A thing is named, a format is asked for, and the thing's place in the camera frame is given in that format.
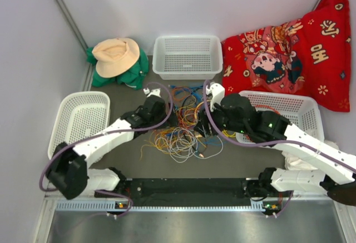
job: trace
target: dark gray mat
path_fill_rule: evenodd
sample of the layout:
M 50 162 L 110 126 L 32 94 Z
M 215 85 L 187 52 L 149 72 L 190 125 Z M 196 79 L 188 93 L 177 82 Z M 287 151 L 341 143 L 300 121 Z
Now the dark gray mat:
M 165 85 L 188 86 L 202 81 L 164 81 L 152 71 L 146 76 L 148 82 L 161 82 Z M 143 104 L 145 95 L 140 90 L 133 90 L 125 85 L 111 84 L 95 88 L 93 91 L 107 93 L 111 100 L 110 122 L 123 113 L 135 110 Z M 153 147 L 144 147 L 143 158 L 140 160 L 140 149 L 150 132 L 135 140 L 124 143 L 105 155 L 94 168 L 116 167 L 129 178 L 223 178 L 223 177 L 258 177 L 266 167 L 284 168 L 284 158 L 279 151 L 262 148 L 243 148 L 224 143 L 224 150 L 216 157 L 201 160 L 189 158 L 184 163 L 176 163 L 169 155 L 163 154 Z M 217 153 L 220 147 L 209 146 L 205 156 Z

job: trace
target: gray floor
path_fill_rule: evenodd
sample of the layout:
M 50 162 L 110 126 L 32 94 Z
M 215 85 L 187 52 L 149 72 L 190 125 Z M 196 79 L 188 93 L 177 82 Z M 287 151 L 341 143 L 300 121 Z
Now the gray floor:
M 48 242 L 345 242 L 332 201 L 292 201 L 278 219 L 260 212 L 132 212 L 72 229 L 90 214 L 56 212 Z
M 150 71 L 145 78 L 148 82 L 161 82 L 166 85 L 196 85 L 203 81 L 164 81 Z M 133 90 L 125 85 L 111 84 L 92 90 L 109 95 L 111 101 L 110 121 L 113 122 L 127 111 L 135 110 L 143 104 L 145 95 L 141 90 Z M 224 150 L 216 157 L 200 160 L 190 158 L 184 163 L 176 163 L 169 155 L 153 147 L 144 147 L 140 160 L 140 148 L 148 139 L 149 133 L 120 145 L 103 157 L 94 168 L 116 167 L 129 178 L 223 178 L 258 177 L 266 167 L 284 168 L 284 158 L 279 151 L 262 148 L 243 148 L 230 143 L 224 144 Z M 206 156 L 217 153 L 220 147 L 209 146 Z

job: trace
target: white laundry basket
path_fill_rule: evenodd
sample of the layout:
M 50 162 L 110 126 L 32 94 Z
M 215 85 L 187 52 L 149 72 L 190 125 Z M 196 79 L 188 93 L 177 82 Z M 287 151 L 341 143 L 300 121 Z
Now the white laundry basket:
M 152 63 L 163 80 L 213 79 L 223 70 L 221 43 L 216 36 L 161 36 Z
M 71 144 L 105 129 L 109 116 L 110 99 L 103 92 L 77 92 L 67 96 L 57 113 L 48 158 L 52 158 L 59 143 Z
M 255 91 L 241 91 L 240 95 L 248 97 L 252 106 L 263 105 L 275 109 L 305 133 L 324 142 L 324 130 L 318 104 L 311 97 Z M 262 107 L 256 107 L 256 109 L 269 110 Z M 241 143 L 252 143 L 240 133 L 236 133 L 236 139 Z

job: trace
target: beige bucket hat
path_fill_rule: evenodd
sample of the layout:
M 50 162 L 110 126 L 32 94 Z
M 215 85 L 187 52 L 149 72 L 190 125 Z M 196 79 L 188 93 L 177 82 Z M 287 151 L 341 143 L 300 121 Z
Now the beige bucket hat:
M 140 57 L 138 44 L 129 38 L 114 38 L 97 44 L 93 51 L 97 73 L 104 78 L 118 76 L 130 69 Z

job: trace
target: cartoon panda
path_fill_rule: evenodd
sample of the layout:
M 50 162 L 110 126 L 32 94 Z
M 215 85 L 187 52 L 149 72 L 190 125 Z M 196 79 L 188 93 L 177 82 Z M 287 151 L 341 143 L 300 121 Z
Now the cartoon panda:
M 257 55 L 251 68 L 267 84 L 278 82 L 285 76 L 285 67 L 282 61 L 269 53 Z

